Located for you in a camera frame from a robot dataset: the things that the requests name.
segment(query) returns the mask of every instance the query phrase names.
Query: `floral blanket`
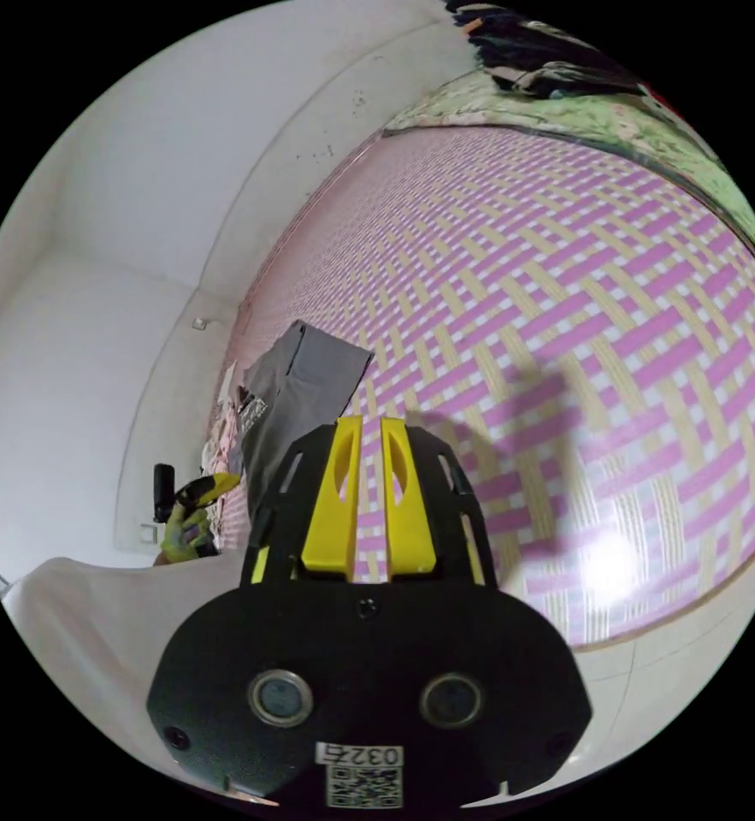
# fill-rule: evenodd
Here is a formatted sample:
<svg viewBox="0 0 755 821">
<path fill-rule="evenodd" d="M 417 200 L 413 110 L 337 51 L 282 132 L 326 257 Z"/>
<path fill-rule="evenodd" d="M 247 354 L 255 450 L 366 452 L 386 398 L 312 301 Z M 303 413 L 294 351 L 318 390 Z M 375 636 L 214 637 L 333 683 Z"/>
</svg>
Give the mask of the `floral blanket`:
<svg viewBox="0 0 755 821">
<path fill-rule="evenodd" d="M 516 127 L 620 154 L 686 188 L 722 217 L 755 254 L 755 215 L 722 164 L 635 96 L 534 99 L 500 91 L 493 77 L 478 70 L 402 111 L 384 133 L 439 126 Z"/>
</svg>

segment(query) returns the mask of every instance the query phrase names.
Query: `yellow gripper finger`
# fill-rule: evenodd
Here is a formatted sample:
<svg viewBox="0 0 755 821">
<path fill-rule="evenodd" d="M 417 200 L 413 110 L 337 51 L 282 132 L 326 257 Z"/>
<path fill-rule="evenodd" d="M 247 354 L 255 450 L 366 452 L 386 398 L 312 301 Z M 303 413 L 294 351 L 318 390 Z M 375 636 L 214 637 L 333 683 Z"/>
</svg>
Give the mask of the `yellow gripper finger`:
<svg viewBox="0 0 755 821">
<path fill-rule="evenodd" d="M 362 437 L 361 416 L 337 420 L 301 556 L 309 573 L 345 576 L 348 582 L 354 581 Z"/>
<path fill-rule="evenodd" d="M 420 480 L 402 419 L 381 419 L 383 487 L 386 490 L 386 560 L 389 581 L 395 576 L 434 572 L 437 557 Z M 395 494 L 394 478 L 402 496 Z"/>
</svg>

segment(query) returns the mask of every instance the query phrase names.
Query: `qr code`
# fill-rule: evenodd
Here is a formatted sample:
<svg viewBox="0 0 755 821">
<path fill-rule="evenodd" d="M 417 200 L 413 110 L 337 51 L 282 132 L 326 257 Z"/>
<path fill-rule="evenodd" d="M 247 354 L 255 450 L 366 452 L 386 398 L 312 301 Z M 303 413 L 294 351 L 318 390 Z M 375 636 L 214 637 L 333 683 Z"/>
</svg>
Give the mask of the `qr code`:
<svg viewBox="0 0 755 821">
<path fill-rule="evenodd" d="M 326 803 L 360 809 L 398 809 L 403 805 L 403 768 L 327 767 Z"/>
</svg>

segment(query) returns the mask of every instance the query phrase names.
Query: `hand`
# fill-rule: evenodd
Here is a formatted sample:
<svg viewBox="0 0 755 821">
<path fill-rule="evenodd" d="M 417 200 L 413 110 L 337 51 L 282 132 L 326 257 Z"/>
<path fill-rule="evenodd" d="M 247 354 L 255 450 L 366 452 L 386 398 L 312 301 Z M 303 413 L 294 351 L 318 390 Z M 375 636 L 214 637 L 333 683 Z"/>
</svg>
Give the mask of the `hand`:
<svg viewBox="0 0 755 821">
<path fill-rule="evenodd" d="M 185 516 L 184 506 L 176 502 L 166 522 L 166 531 L 161 542 L 161 556 L 165 561 L 159 556 L 155 566 L 199 558 L 198 548 L 206 545 L 211 539 L 209 517 L 205 510 L 195 511 L 187 518 Z"/>
</svg>

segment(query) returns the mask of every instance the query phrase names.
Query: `wall outlet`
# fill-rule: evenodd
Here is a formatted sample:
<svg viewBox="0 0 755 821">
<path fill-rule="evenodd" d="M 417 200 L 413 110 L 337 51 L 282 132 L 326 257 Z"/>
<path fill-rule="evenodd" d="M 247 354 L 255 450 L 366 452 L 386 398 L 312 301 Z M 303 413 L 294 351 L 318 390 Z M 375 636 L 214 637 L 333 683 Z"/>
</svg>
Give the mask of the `wall outlet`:
<svg viewBox="0 0 755 821">
<path fill-rule="evenodd" d="M 157 527 L 154 524 L 142 524 L 140 526 L 140 543 L 142 545 L 157 544 Z"/>
</svg>

